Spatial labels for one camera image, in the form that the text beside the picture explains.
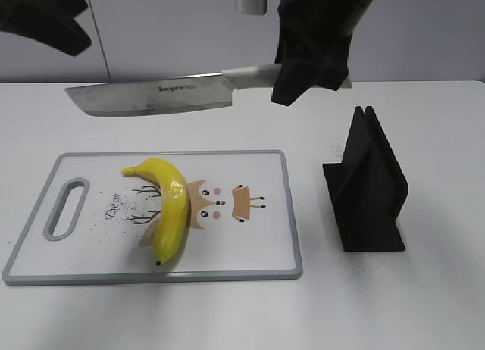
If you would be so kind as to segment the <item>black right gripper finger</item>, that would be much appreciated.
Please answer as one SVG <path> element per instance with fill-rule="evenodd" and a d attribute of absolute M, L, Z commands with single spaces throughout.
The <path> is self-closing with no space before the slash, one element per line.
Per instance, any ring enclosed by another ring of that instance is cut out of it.
<path fill-rule="evenodd" d="M 315 87 L 337 91 L 349 87 L 347 52 L 329 52 L 318 63 L 317 74 L 312 81 Z"/>
<path fill-rule="evenodd" d="M 284 55 L 278 52 L 275 62 L 280 72 L 273 85 L 271 101 L 289 107 L 311 87 L 320 86 L 319 59 L 314 55 Z"/>

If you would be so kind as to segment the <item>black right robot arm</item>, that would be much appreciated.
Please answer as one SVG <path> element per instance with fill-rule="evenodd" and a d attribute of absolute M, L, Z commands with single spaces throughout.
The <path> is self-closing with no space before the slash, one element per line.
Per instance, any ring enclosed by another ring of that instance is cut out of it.
<path fill-rule="evenodd" d="M 289 106 L 313 86 L 341 87 L 354 29 L 372 1 L 280 0 L 273 103 Z"/>

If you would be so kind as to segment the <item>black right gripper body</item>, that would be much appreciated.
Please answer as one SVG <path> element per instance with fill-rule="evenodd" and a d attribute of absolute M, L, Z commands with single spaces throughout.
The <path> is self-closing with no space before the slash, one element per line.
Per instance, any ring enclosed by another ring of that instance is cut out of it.
<path fill-rule="evenodd" d="M 352 34 L 346 23 L 352 13 L 354 0 L 280 0 L 279 17 L 297 17 L 302 22 L 304 34 L 319 47 L 325 42 L 350 43 Z"/>

